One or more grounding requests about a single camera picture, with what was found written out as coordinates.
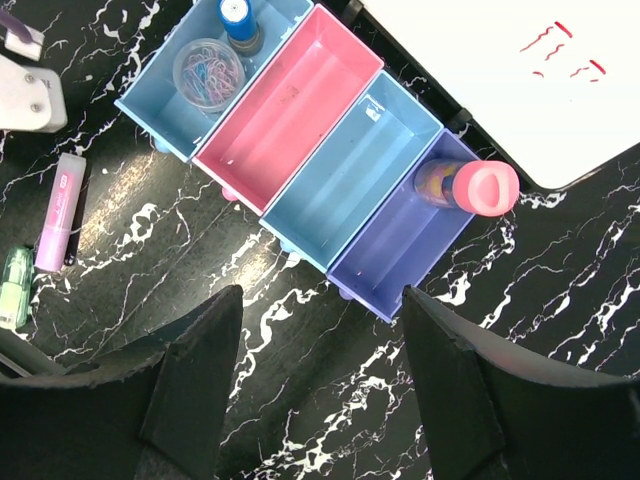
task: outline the pink highlighter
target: pink highlighter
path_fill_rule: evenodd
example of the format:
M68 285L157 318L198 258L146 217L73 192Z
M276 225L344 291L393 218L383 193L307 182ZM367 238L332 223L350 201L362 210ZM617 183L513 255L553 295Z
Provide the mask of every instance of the pink highlighter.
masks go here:
M87 161L82 157L60 155L36 256L36 267L41 270L62 269L86 167Z

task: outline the black marble surface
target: black marble surface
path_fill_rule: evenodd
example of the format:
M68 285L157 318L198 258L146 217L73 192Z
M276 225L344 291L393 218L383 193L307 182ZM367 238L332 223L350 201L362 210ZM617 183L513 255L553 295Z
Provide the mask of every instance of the black marble surface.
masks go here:
M69 114L55 135L0 133L1 258L37 242L58 155L92 164L77 264L38 275L34 318L17 334L70 365L238 283L243 340L218 477L431 478L399 326L340 299L253 213L198 168L155 152L114 107L191 2L0 5L45 32L40 63L62 76ZM353 30L442 118L453 113L371 23ZM475 132L463 138L495 155ZM512 213L474 219L423 288L536 352L638 374L639 176L640 159L623 158L565 193L522 194Z

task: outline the light green highlighter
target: light green highlighter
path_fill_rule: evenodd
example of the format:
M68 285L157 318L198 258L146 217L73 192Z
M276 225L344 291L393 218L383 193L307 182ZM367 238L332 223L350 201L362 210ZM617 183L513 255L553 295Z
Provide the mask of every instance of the light green highlighter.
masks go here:
M0 284L0 327L15 330L27 322L33 278L33 252L26 247L9 250Z

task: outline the plastic storage box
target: plastic storage box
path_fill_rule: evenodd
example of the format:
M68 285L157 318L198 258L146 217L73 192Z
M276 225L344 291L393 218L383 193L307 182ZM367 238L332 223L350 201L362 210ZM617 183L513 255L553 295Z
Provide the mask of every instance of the plastic storage box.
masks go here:
M416 171L436 158L477 160L455 135L443 131L328 275L343 297L358 300L387 322L400 307L404 287L417 286L473 218L429 205L415 192Z
M325 273L441 129L380 73L260 223Z
M199 38L227 41L218 17L218 1L198 1L116 101L118 108L182 161L189 160L206 142L313 6L310 0L252 0L254 14L264 32L264 45L256 55L242 58L246 84L235 101L223 112L206 114L176 90L172 70L176 55L190 41Z
M316 5L194 163L262 215L382 66Z

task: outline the pink cap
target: pink cap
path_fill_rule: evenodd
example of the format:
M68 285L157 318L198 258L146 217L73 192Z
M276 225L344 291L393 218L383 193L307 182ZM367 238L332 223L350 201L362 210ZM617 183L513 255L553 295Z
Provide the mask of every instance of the pink cap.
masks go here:
M453 198L458 206L483 217L504 215L513 208L519 194L518 174L504 162L469 162L453 180Z
M69 230L60 231L45 225L38 245L36 267L47 272L60 271L64 265L64 254L67 251L70 234Z

